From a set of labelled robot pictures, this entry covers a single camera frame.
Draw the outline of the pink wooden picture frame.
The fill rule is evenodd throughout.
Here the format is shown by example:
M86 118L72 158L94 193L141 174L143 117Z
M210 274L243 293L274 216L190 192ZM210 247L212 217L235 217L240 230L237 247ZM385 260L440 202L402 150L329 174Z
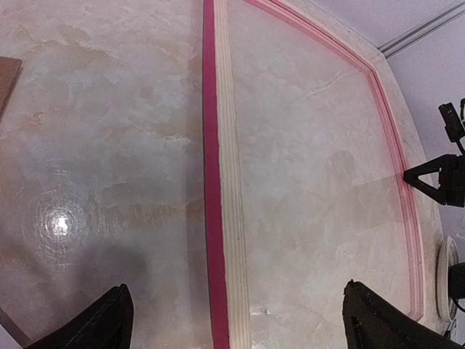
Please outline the pink wooden picture frame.
M387 64L375 49L355 49L343 27L317 7L305 12L288 1L257 1L273 17L317 39L359 68L368 80L378 108L395 178L406 233L411 306L408 316L419 321L425 310L425 266L419 216L413 191L404 183L408 166L397 119L407 109L392 106L400 93L387 81ZM203 140L206 240L215 348L252 346L246 277L246 238L240 185L238 133L233 72L225 1L203 7Z

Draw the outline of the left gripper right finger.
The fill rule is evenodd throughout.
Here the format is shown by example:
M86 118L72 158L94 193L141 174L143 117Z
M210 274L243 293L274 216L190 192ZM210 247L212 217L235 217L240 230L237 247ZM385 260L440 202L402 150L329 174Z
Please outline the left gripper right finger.
M359 281L351 280L344 288L342 316L348 348L461 347L409 318Z

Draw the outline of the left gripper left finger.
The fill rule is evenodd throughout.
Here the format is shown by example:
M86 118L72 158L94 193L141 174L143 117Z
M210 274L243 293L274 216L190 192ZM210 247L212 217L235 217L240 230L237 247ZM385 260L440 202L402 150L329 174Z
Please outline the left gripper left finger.
M30 349L129 348L134 305L128 286L121 284L51 334L29 345Z

